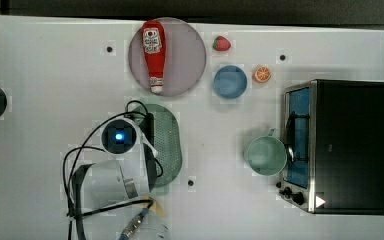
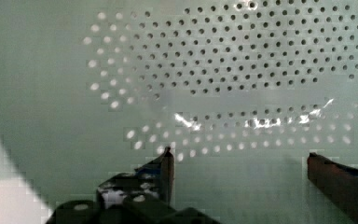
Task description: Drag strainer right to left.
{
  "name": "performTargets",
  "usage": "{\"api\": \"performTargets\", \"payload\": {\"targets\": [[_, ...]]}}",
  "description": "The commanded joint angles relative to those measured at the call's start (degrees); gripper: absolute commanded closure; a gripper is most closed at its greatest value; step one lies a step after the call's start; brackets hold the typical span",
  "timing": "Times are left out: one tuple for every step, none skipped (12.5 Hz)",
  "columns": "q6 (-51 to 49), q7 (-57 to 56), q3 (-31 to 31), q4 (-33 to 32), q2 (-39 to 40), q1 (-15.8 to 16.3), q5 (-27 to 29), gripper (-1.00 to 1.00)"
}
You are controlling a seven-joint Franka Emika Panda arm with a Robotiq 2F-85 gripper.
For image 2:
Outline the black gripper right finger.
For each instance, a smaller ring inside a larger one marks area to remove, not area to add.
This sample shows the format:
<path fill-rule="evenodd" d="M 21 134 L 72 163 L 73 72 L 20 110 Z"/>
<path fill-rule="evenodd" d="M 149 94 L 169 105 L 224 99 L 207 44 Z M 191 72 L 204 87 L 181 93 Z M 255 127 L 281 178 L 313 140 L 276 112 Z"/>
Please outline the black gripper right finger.
<path fill-rule="evenodd" d="M 307 177 L 337 208 L 358 224 L 358 168 L 311 152 L 307 158 Z"/>

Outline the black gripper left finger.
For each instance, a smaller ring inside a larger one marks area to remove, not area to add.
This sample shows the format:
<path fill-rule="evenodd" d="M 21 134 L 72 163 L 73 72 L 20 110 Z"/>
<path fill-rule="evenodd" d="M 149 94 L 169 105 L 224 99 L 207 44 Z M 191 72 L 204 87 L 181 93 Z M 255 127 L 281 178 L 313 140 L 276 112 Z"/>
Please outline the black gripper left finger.
<path fill-rule="evenodd" d="M 221 224 L 193 207 L 176 210 L 172 198 L 174 157 L 165 147 L 132 173 L 120 173 L 96 189 L 96 199 L 59 205 L 46 224 Z"/>

